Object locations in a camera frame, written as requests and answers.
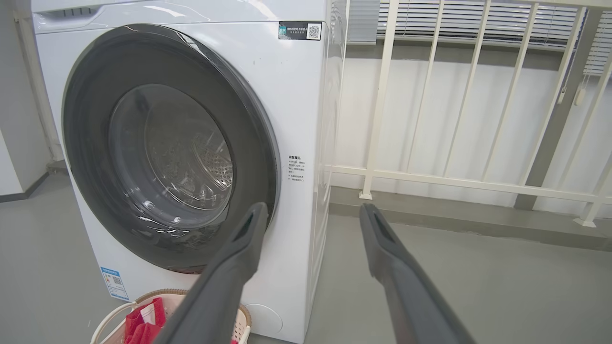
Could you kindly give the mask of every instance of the washing machine door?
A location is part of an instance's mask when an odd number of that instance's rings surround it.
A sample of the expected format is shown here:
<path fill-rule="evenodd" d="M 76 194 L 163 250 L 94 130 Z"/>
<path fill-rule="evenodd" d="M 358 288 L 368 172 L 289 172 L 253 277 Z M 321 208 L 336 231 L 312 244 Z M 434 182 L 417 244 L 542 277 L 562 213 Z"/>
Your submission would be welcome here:
<path fill-rule="evenodd" d="M 69 78 L 63 126 L 92 212 L 155 265 L 199 273 L 251 205 L 272 217 L 280 160 L 266 112 L 187 35 L 134 24 L 100 36 Z"/>

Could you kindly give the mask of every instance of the front-loading washing machine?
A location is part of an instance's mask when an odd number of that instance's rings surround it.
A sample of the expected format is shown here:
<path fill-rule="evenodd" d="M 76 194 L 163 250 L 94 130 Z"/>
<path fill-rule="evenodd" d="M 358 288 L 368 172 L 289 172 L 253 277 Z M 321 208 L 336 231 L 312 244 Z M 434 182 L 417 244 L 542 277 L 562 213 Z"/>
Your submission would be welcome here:
<path fill-rule="evenodd" d="M 47 93 L 112 296 L 188 289 L 268 206 L 242 303 L 302 343 L 325 243 L 342 1 L 33 0 Z"/>

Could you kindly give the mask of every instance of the laundry basket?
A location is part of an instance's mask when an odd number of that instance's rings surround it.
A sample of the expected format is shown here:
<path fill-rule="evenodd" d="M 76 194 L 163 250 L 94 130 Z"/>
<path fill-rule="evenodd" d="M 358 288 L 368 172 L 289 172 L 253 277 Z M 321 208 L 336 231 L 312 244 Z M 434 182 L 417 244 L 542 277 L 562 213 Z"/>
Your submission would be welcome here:
<path fill-rule="evenodd" d="M 125 319 L 119 324 L 104 340 L 98 342 L 100 334 L 104 330 L 104 327 L 119 313 L 123 310 L 131 308 L 132 310 L 138 308 L 140 305 L 148 304 L 153 301 L 154 298 L 160 297 L 163 301 L 163 308 L 166 312 L 166 318 L 169 318 L 174 314 L 185 295 L 187 290 L 180 289 L 162 289 L 151 291 L 148 294 L 142 295 L 134 302 L 120 305 L 110 312 L 104 320 L 95 329 L 94 335 L 91 337 L 91 344 L 123 344 L 125 334 Z M 238 344 L 246 344 L 248 335 L 251 333 L 251 315 L 243 305 L 238 308 L 236 314 L 236 322 L 234 324 L 234 332 L 232 333 L 232 340 L 238 342 Z"/>

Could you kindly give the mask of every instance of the blue sticker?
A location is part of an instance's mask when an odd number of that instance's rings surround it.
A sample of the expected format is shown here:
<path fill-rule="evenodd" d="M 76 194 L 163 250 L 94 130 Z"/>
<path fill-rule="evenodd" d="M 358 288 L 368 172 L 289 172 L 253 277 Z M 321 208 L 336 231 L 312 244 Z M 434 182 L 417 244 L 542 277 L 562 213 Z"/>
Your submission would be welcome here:
<path fill-rule="evenodd" d="M 107 269 L 105 267 L 100 268 L 102 269 L 102 275 L 104 276 L 106 286 L 108 287 L 108 292 L 111 293 L 111 296 L 129 301 L 130 299 L 127 297 L 127 293 L 125 292 L 125 287 L 123 286 L 123 281 L 121 280 L 119 271 Z"/>

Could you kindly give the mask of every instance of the red cloth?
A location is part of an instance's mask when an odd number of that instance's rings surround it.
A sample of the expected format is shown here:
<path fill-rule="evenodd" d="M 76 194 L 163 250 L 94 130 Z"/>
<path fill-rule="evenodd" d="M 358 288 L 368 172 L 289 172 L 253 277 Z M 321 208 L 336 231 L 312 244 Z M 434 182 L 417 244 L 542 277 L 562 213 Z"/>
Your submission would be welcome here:
<path fill-rule="evenodd" d="M 153 304 L 155 324 L 145 323 L 140 311 Z M 166 323 L 162 298 L 156 297 L 150 304 L 142 305 L 125 317 L 125 344 L 151 344 Z"/>

